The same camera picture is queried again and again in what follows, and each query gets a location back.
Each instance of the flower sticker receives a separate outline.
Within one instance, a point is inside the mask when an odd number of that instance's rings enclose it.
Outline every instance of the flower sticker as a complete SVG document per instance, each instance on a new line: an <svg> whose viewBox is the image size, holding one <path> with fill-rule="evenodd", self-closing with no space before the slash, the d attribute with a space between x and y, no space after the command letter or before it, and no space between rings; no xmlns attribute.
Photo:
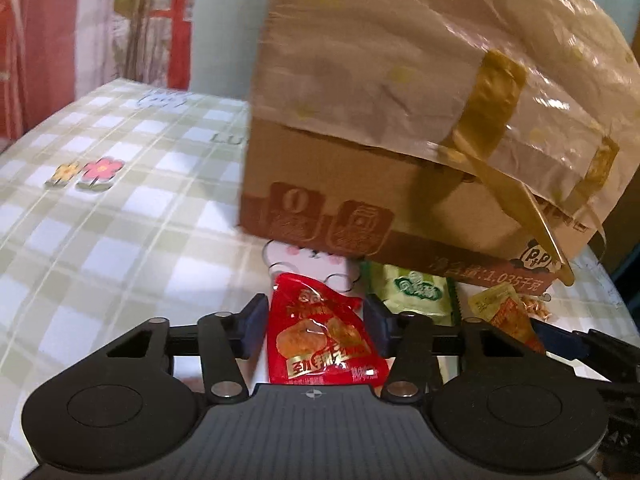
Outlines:
<svg viewBox="0 0 640 480"><path fill-rule="evenodd" d="M65 187L78 173L80 173L80 164L61 164L44 184L47 187Z"/></svg>
<svg viewBox="0 0 640 480"><path fill-rule="evenodd" d="M100 160L90 162L82 168L84 171L82 182L78 182L76 186L80 189L90 191L105 191L111 187L108 181L111 180L123 166L124 162L121 160L114 160L109 156L104 156Z"/></svg>

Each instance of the green snack packet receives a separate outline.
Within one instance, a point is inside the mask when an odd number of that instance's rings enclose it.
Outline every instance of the green snack packet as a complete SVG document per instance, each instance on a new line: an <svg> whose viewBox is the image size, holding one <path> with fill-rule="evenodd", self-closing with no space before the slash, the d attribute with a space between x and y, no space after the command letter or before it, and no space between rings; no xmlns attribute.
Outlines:
<svg viewBox="0 0 640 480"><path fill-rule="evenodd" d="M452 280L426 272L367 262L370 289L398 314L411 311L431 317L435 324L453 325L460 316Z"/></svg>

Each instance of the yellow snack packet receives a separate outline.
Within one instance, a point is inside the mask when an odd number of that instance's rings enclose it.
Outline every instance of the yellow snack packet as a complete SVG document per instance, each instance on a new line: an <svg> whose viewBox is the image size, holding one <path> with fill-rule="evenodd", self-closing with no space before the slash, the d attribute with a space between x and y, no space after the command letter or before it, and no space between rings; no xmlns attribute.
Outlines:
<svg viewBox="0 0 640 480"><path fill-rule="evenodd" d="M536 352L545 348L533 331L522 300L511 283L502 282L469 298L471 311L479 318L524 343Z"/></svg>

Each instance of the brown tape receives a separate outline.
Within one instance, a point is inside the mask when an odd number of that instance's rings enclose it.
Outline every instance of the brown tape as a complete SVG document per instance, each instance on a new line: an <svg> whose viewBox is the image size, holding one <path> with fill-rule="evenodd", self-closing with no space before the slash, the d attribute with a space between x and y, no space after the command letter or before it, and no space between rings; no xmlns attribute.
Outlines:
<svg viewBox="0 0 640 480"><path fill-rule="evenodd" d="M591 159L587 174L575 185L562 204L562 208L567 213L574 215L604 187L619 151L620 147L615 140L611 137L602 137L602 143Z"/></svg>
<svg viewBox="0 0 640 480"><path fill-rule="evenodd" d="M595 211L593 210L593 207L591 207L589 204L587 204L586 206L586 212L587 212L587 215L590 217L591 221L593 222L593 224L596 226L596 230L598 231L598 233L600 234L600 237L602 238L602 250L600 251L599 255L596 254L598 258L598 263L601 264L602 259L604 258L604 255L607 253L607 235L604 232L604 226L602 225L602 222L596 215Z"/></svg>
<svg viewBox="0 0 640 480"><path fill-rule="evenodd" d="M497 50L484 55L476 84L454 127L480 160L494 152L527 82L526 69Z"/></svg>
<svg viewBox="0 0 640 480"><path fill-rule="evenodd" d="M522 65L501 52L487 52L452 139L457 149L468 156L474 173L491 191L500 208L560 263L558 276L569 286L575 281L573 271L529 188L485 162L500 143L526 81L527 73Z"/></svg>

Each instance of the snack packet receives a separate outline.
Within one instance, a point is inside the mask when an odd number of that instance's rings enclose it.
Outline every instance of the snack packet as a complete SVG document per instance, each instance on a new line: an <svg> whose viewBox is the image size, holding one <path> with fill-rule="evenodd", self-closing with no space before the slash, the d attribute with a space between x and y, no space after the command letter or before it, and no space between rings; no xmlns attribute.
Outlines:
<svg viewBox="0 0 640 480"><path fill-rule="evenodd" d="M521 295L520 299L524 304L524 308L527 310L527 314L535 316L544 322L549 322L554 318L554 314L546 307L546 301L540 300L540 298L534 298L533 296Z"/></svg>
<svg viewBox="0 0 640 480"><path fill-rule="evenodd" d="M435 324L451 326L460 320L454 283L441 276L366 262L370 288L394 314L417 312Z"/></svg>
<svg viewBox="0 0 640 480"><path fill-rule="evenodd" d="M269 378L276 384L383 384L388 374L347 298L286 272L274 284L267 326Z"/></svg>
<svg viewBox="0 0 640 480"><path fill-rule="evenodd" d="M531 327L524 304L511 283L502 282L469 298L473 313L536 352L545 348Z"/></svg>

